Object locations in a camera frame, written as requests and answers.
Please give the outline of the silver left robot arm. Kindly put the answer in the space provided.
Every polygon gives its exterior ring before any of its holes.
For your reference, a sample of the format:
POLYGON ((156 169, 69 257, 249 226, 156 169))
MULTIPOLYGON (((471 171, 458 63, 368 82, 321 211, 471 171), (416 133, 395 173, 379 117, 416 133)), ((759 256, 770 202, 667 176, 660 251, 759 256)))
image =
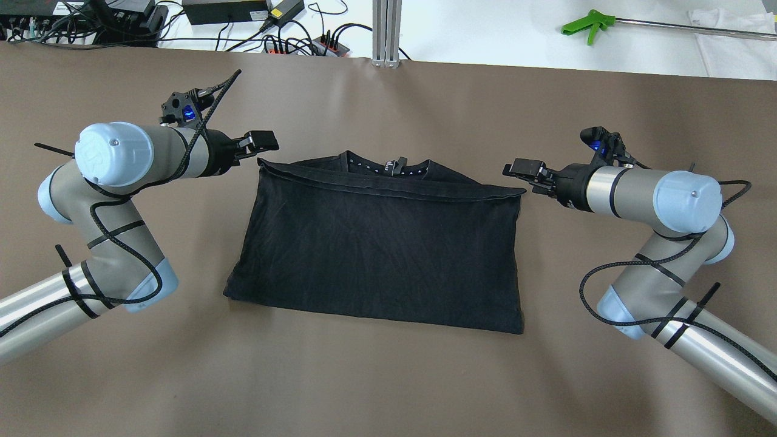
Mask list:
POLYGON ((130 313, 172 294, 178 278, 133 204, 153 185, 224 174, 244 158, 276 151, 270 130, 239 138, 187 127, 97 123, 75 157, 41 183, 37 199, 56 222, 80 230, 90 257, 2 300, 2 364, 114 307, 130 313))

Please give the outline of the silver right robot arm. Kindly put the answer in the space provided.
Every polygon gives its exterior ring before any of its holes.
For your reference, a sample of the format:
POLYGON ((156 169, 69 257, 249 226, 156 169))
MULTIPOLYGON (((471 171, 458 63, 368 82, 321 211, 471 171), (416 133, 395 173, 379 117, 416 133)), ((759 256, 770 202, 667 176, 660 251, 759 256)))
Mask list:
POLYGON ((699 268, 724 260, 735 245, 722 215, 721 182, 598 160, 553 171, 543 161, 517 158, 503 174, 566 207, 649 226, 650 237, 633 259, 583 276, 583 306, 633 339, 653 338, 775 423, 775 354, 707 310, 716 287, 699 302, 683 293, 699 268))

